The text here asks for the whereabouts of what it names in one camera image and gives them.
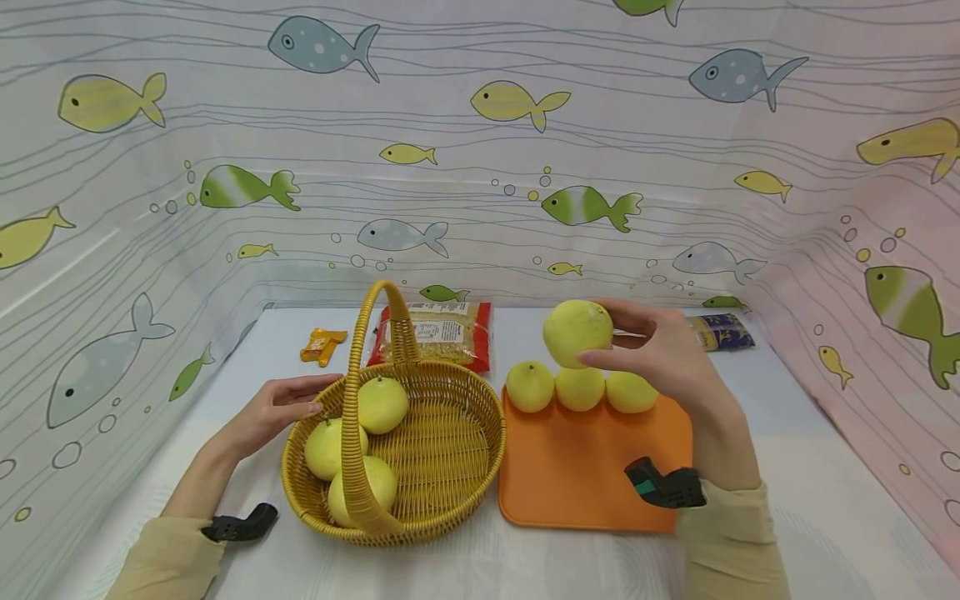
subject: orange cutting board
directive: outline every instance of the orange cutting board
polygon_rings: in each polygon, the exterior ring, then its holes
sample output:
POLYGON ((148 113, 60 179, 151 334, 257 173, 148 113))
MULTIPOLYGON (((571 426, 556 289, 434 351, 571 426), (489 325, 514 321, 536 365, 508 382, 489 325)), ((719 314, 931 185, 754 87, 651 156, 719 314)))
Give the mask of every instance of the orange cutting board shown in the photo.
POLYGON ((642 456, 669 473, 693 458, 690 419, 660 396, 646 413, 624 415, 604 399, 585 413, 556 398, 533 415, 504 388, 507 449, 500 469, 500 512, 515 525, 668 533, 676 511, 640 498, 623 469, 642 456))

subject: wicker basket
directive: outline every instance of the wicker basket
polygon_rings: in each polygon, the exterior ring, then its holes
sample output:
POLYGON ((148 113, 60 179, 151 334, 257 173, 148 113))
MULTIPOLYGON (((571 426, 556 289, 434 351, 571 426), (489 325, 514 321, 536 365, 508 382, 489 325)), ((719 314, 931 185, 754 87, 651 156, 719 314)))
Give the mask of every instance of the wicker basket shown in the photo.
POLYGON ((421 361, 410 312, 396 286, 377 281, 360 309, 347 376, 315 398, 324 410, 294 425, 280 474, 294 513, 320 533, 365 546, 393 546, 437 538, 462 523, 483 499, 500 469, 506 443, 503 407, 476 373, 440 361, 421 361), (381 289, 390 302, 393 363, 360 368, 373 303, 381 289), (373 498, 360 452, 357 391, 377 376, 396 379, 410 397, 410 412, 382 436, 370 435, 370 454, 396 473, 399 488, 391 514, 373 498), (303 447, 322 420, 343 416, 344 495, 358 529, 335 524, 327 509, 329 484, 313 476, 303 447))

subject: black clip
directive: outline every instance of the black clip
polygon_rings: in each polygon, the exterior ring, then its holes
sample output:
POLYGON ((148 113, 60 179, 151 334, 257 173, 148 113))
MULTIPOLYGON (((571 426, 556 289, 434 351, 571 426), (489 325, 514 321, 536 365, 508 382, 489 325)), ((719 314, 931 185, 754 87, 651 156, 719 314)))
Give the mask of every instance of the black clip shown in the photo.
POLYGON ((276 507, 266 502, 256 505, 247 518, 215 516, 213 522, 200 530, 213 541, 253 541, 267 535, 276 523, 276 507))
POLYGON ((661 475, 649 456, 637 459, 623 469, 636 492, 647 504, 665 509, 706 506, 700 487, 700 474, 693 468, 678 468, 661 475))

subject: beige sleeve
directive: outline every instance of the beige sleeve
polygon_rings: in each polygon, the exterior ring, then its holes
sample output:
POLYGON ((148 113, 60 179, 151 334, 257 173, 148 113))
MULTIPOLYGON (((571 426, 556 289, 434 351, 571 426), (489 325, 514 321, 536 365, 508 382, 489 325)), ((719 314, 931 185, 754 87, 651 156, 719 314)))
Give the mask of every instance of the beige sleeve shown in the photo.
POLYGON ((702 481, 707 506, 682 509, 687 600, 789 600, 767 487, 727 492, 702 481))
POLYGON ((105 600, 200 600, 220 570, 223 542, 200 533, 200 518, 147 522, 105 600))

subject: fish pattern wallpaper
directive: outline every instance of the fish pattern wallpaper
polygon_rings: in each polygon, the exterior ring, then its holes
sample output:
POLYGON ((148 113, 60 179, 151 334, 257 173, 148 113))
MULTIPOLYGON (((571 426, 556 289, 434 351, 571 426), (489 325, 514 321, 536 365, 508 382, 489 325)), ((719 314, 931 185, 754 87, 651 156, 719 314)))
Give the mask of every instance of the fish pattern wallpaper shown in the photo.
POLYGON ((269 305, 750 310, 960 572, 960 6, 10 0, 0 579, 269 305))

